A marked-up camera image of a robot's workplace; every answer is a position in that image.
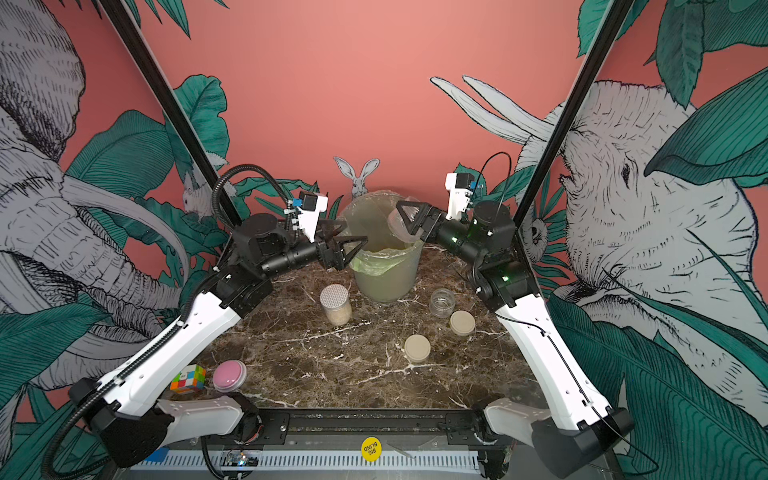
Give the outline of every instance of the brown marble surface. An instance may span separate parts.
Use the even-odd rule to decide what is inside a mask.
[[[349,269],[326,272],[315,264],[288,273],[195,362],[207,369],[209,383],[218,364],[242,360],[248,375],[240,391],[264,407],[454,409],[489,396],[546,407],[520,350],[458,276],[461,268],[439,247],[426,246],[414,288],[389,305],[363,296]],[[349,287],[353,318],[345,326],[331,325],[319,304],[331,283]],[[475,316],[474,334],[457,336],[448,319],[429,312],[429,297],[440,287],[455,293],[456,310]],[[432,344],[419,365],[402,351],[414,333]],[[216,395],[208,388],[195,397]]]

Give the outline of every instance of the translucent trash can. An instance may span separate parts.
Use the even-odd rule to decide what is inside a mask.
[[[339,215],[347,222],[343,235],[368,236],[368,244],[349,267],[362,294],[381,303],[393,302],[413,288],[424,246],[421,240],[405,243],[390,231],[387,217],[400,200],[405,198],[395,192],[371,192],[357,197]]]

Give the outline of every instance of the pink button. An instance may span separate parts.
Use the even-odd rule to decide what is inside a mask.
[[[245,374],[245,363],[240,360],[227,360],[214,372],[214,388],[219,392],[237,390],[245,382]]]

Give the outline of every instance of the rubik's cube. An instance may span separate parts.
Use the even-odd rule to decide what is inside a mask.
[[[205,369],[199,365],[185,367],[170,383],[170,390],[176,393],[199,392],[204,387]]]

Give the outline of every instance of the black metal pole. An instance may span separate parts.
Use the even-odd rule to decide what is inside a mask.
[[[544,153],[541,155],[541,160],[538,162],[538,166],[533,173],[531,183],[528,184],[528,189],[523,195],[523,199],[518,205],[518,211],[515,212],[516,227],[520,227],[523,222],[523,218],[531,209],[531,205],[541,189],[541,184],[544,183],[547,177],[547,172],[552,166],[552,162],[557,158],[560,146],[565,140],[565,136],[568,134],[568,130],[576,119],[581,104],[584,103],[584,99],[589,93],[589,89],[594,83],[594,79],[598,76],[600,67],[603,65],[605,57],[608,55],[608,51],[611,50],[611,46],[618,35],[619,29],[624,23],[624,19],[627,17],[630,7],[632,6],[632,0],[614,0],[611,3],[611,7],[608,9],[605,20],[602,23],[597,36],[594,39],[592,48],[589,50],[587,59],[584,60],[584,66],[581,68],[576,83],[574,83],[571,95],[568,96],[568,100],[563,107],[563,113],[557,124],[554,126],[552,136],[549,137],[547,147],[544,149]]]
[[[104,7],[104,11],[107,13],[114,29],[118,31],[125,47],[131,53],[131,57],[133,57],[136,65],[154,92],[155,97],[157,97],[157,101],[160,102],[169,122],[174,126],[179,138],[181,138],[184,146],[189,150],[192,160],[200,168],[206,182],[213,188],[217,180],[219,180],[219,176],[208,162],[203,145],[194,133],[189,119],[176,101],[174,92],[166,82],[163,72],[157,66],[153,55],[144,44],[144,39],[136,28],[133,19],[125,10],[121,0],[101,0],[101,6]],[[227,195],[222,195],[220,201],[221,210],[224,215],[227,216],[233,225],[240,225],[240,215],[237,214],[232,200]]]

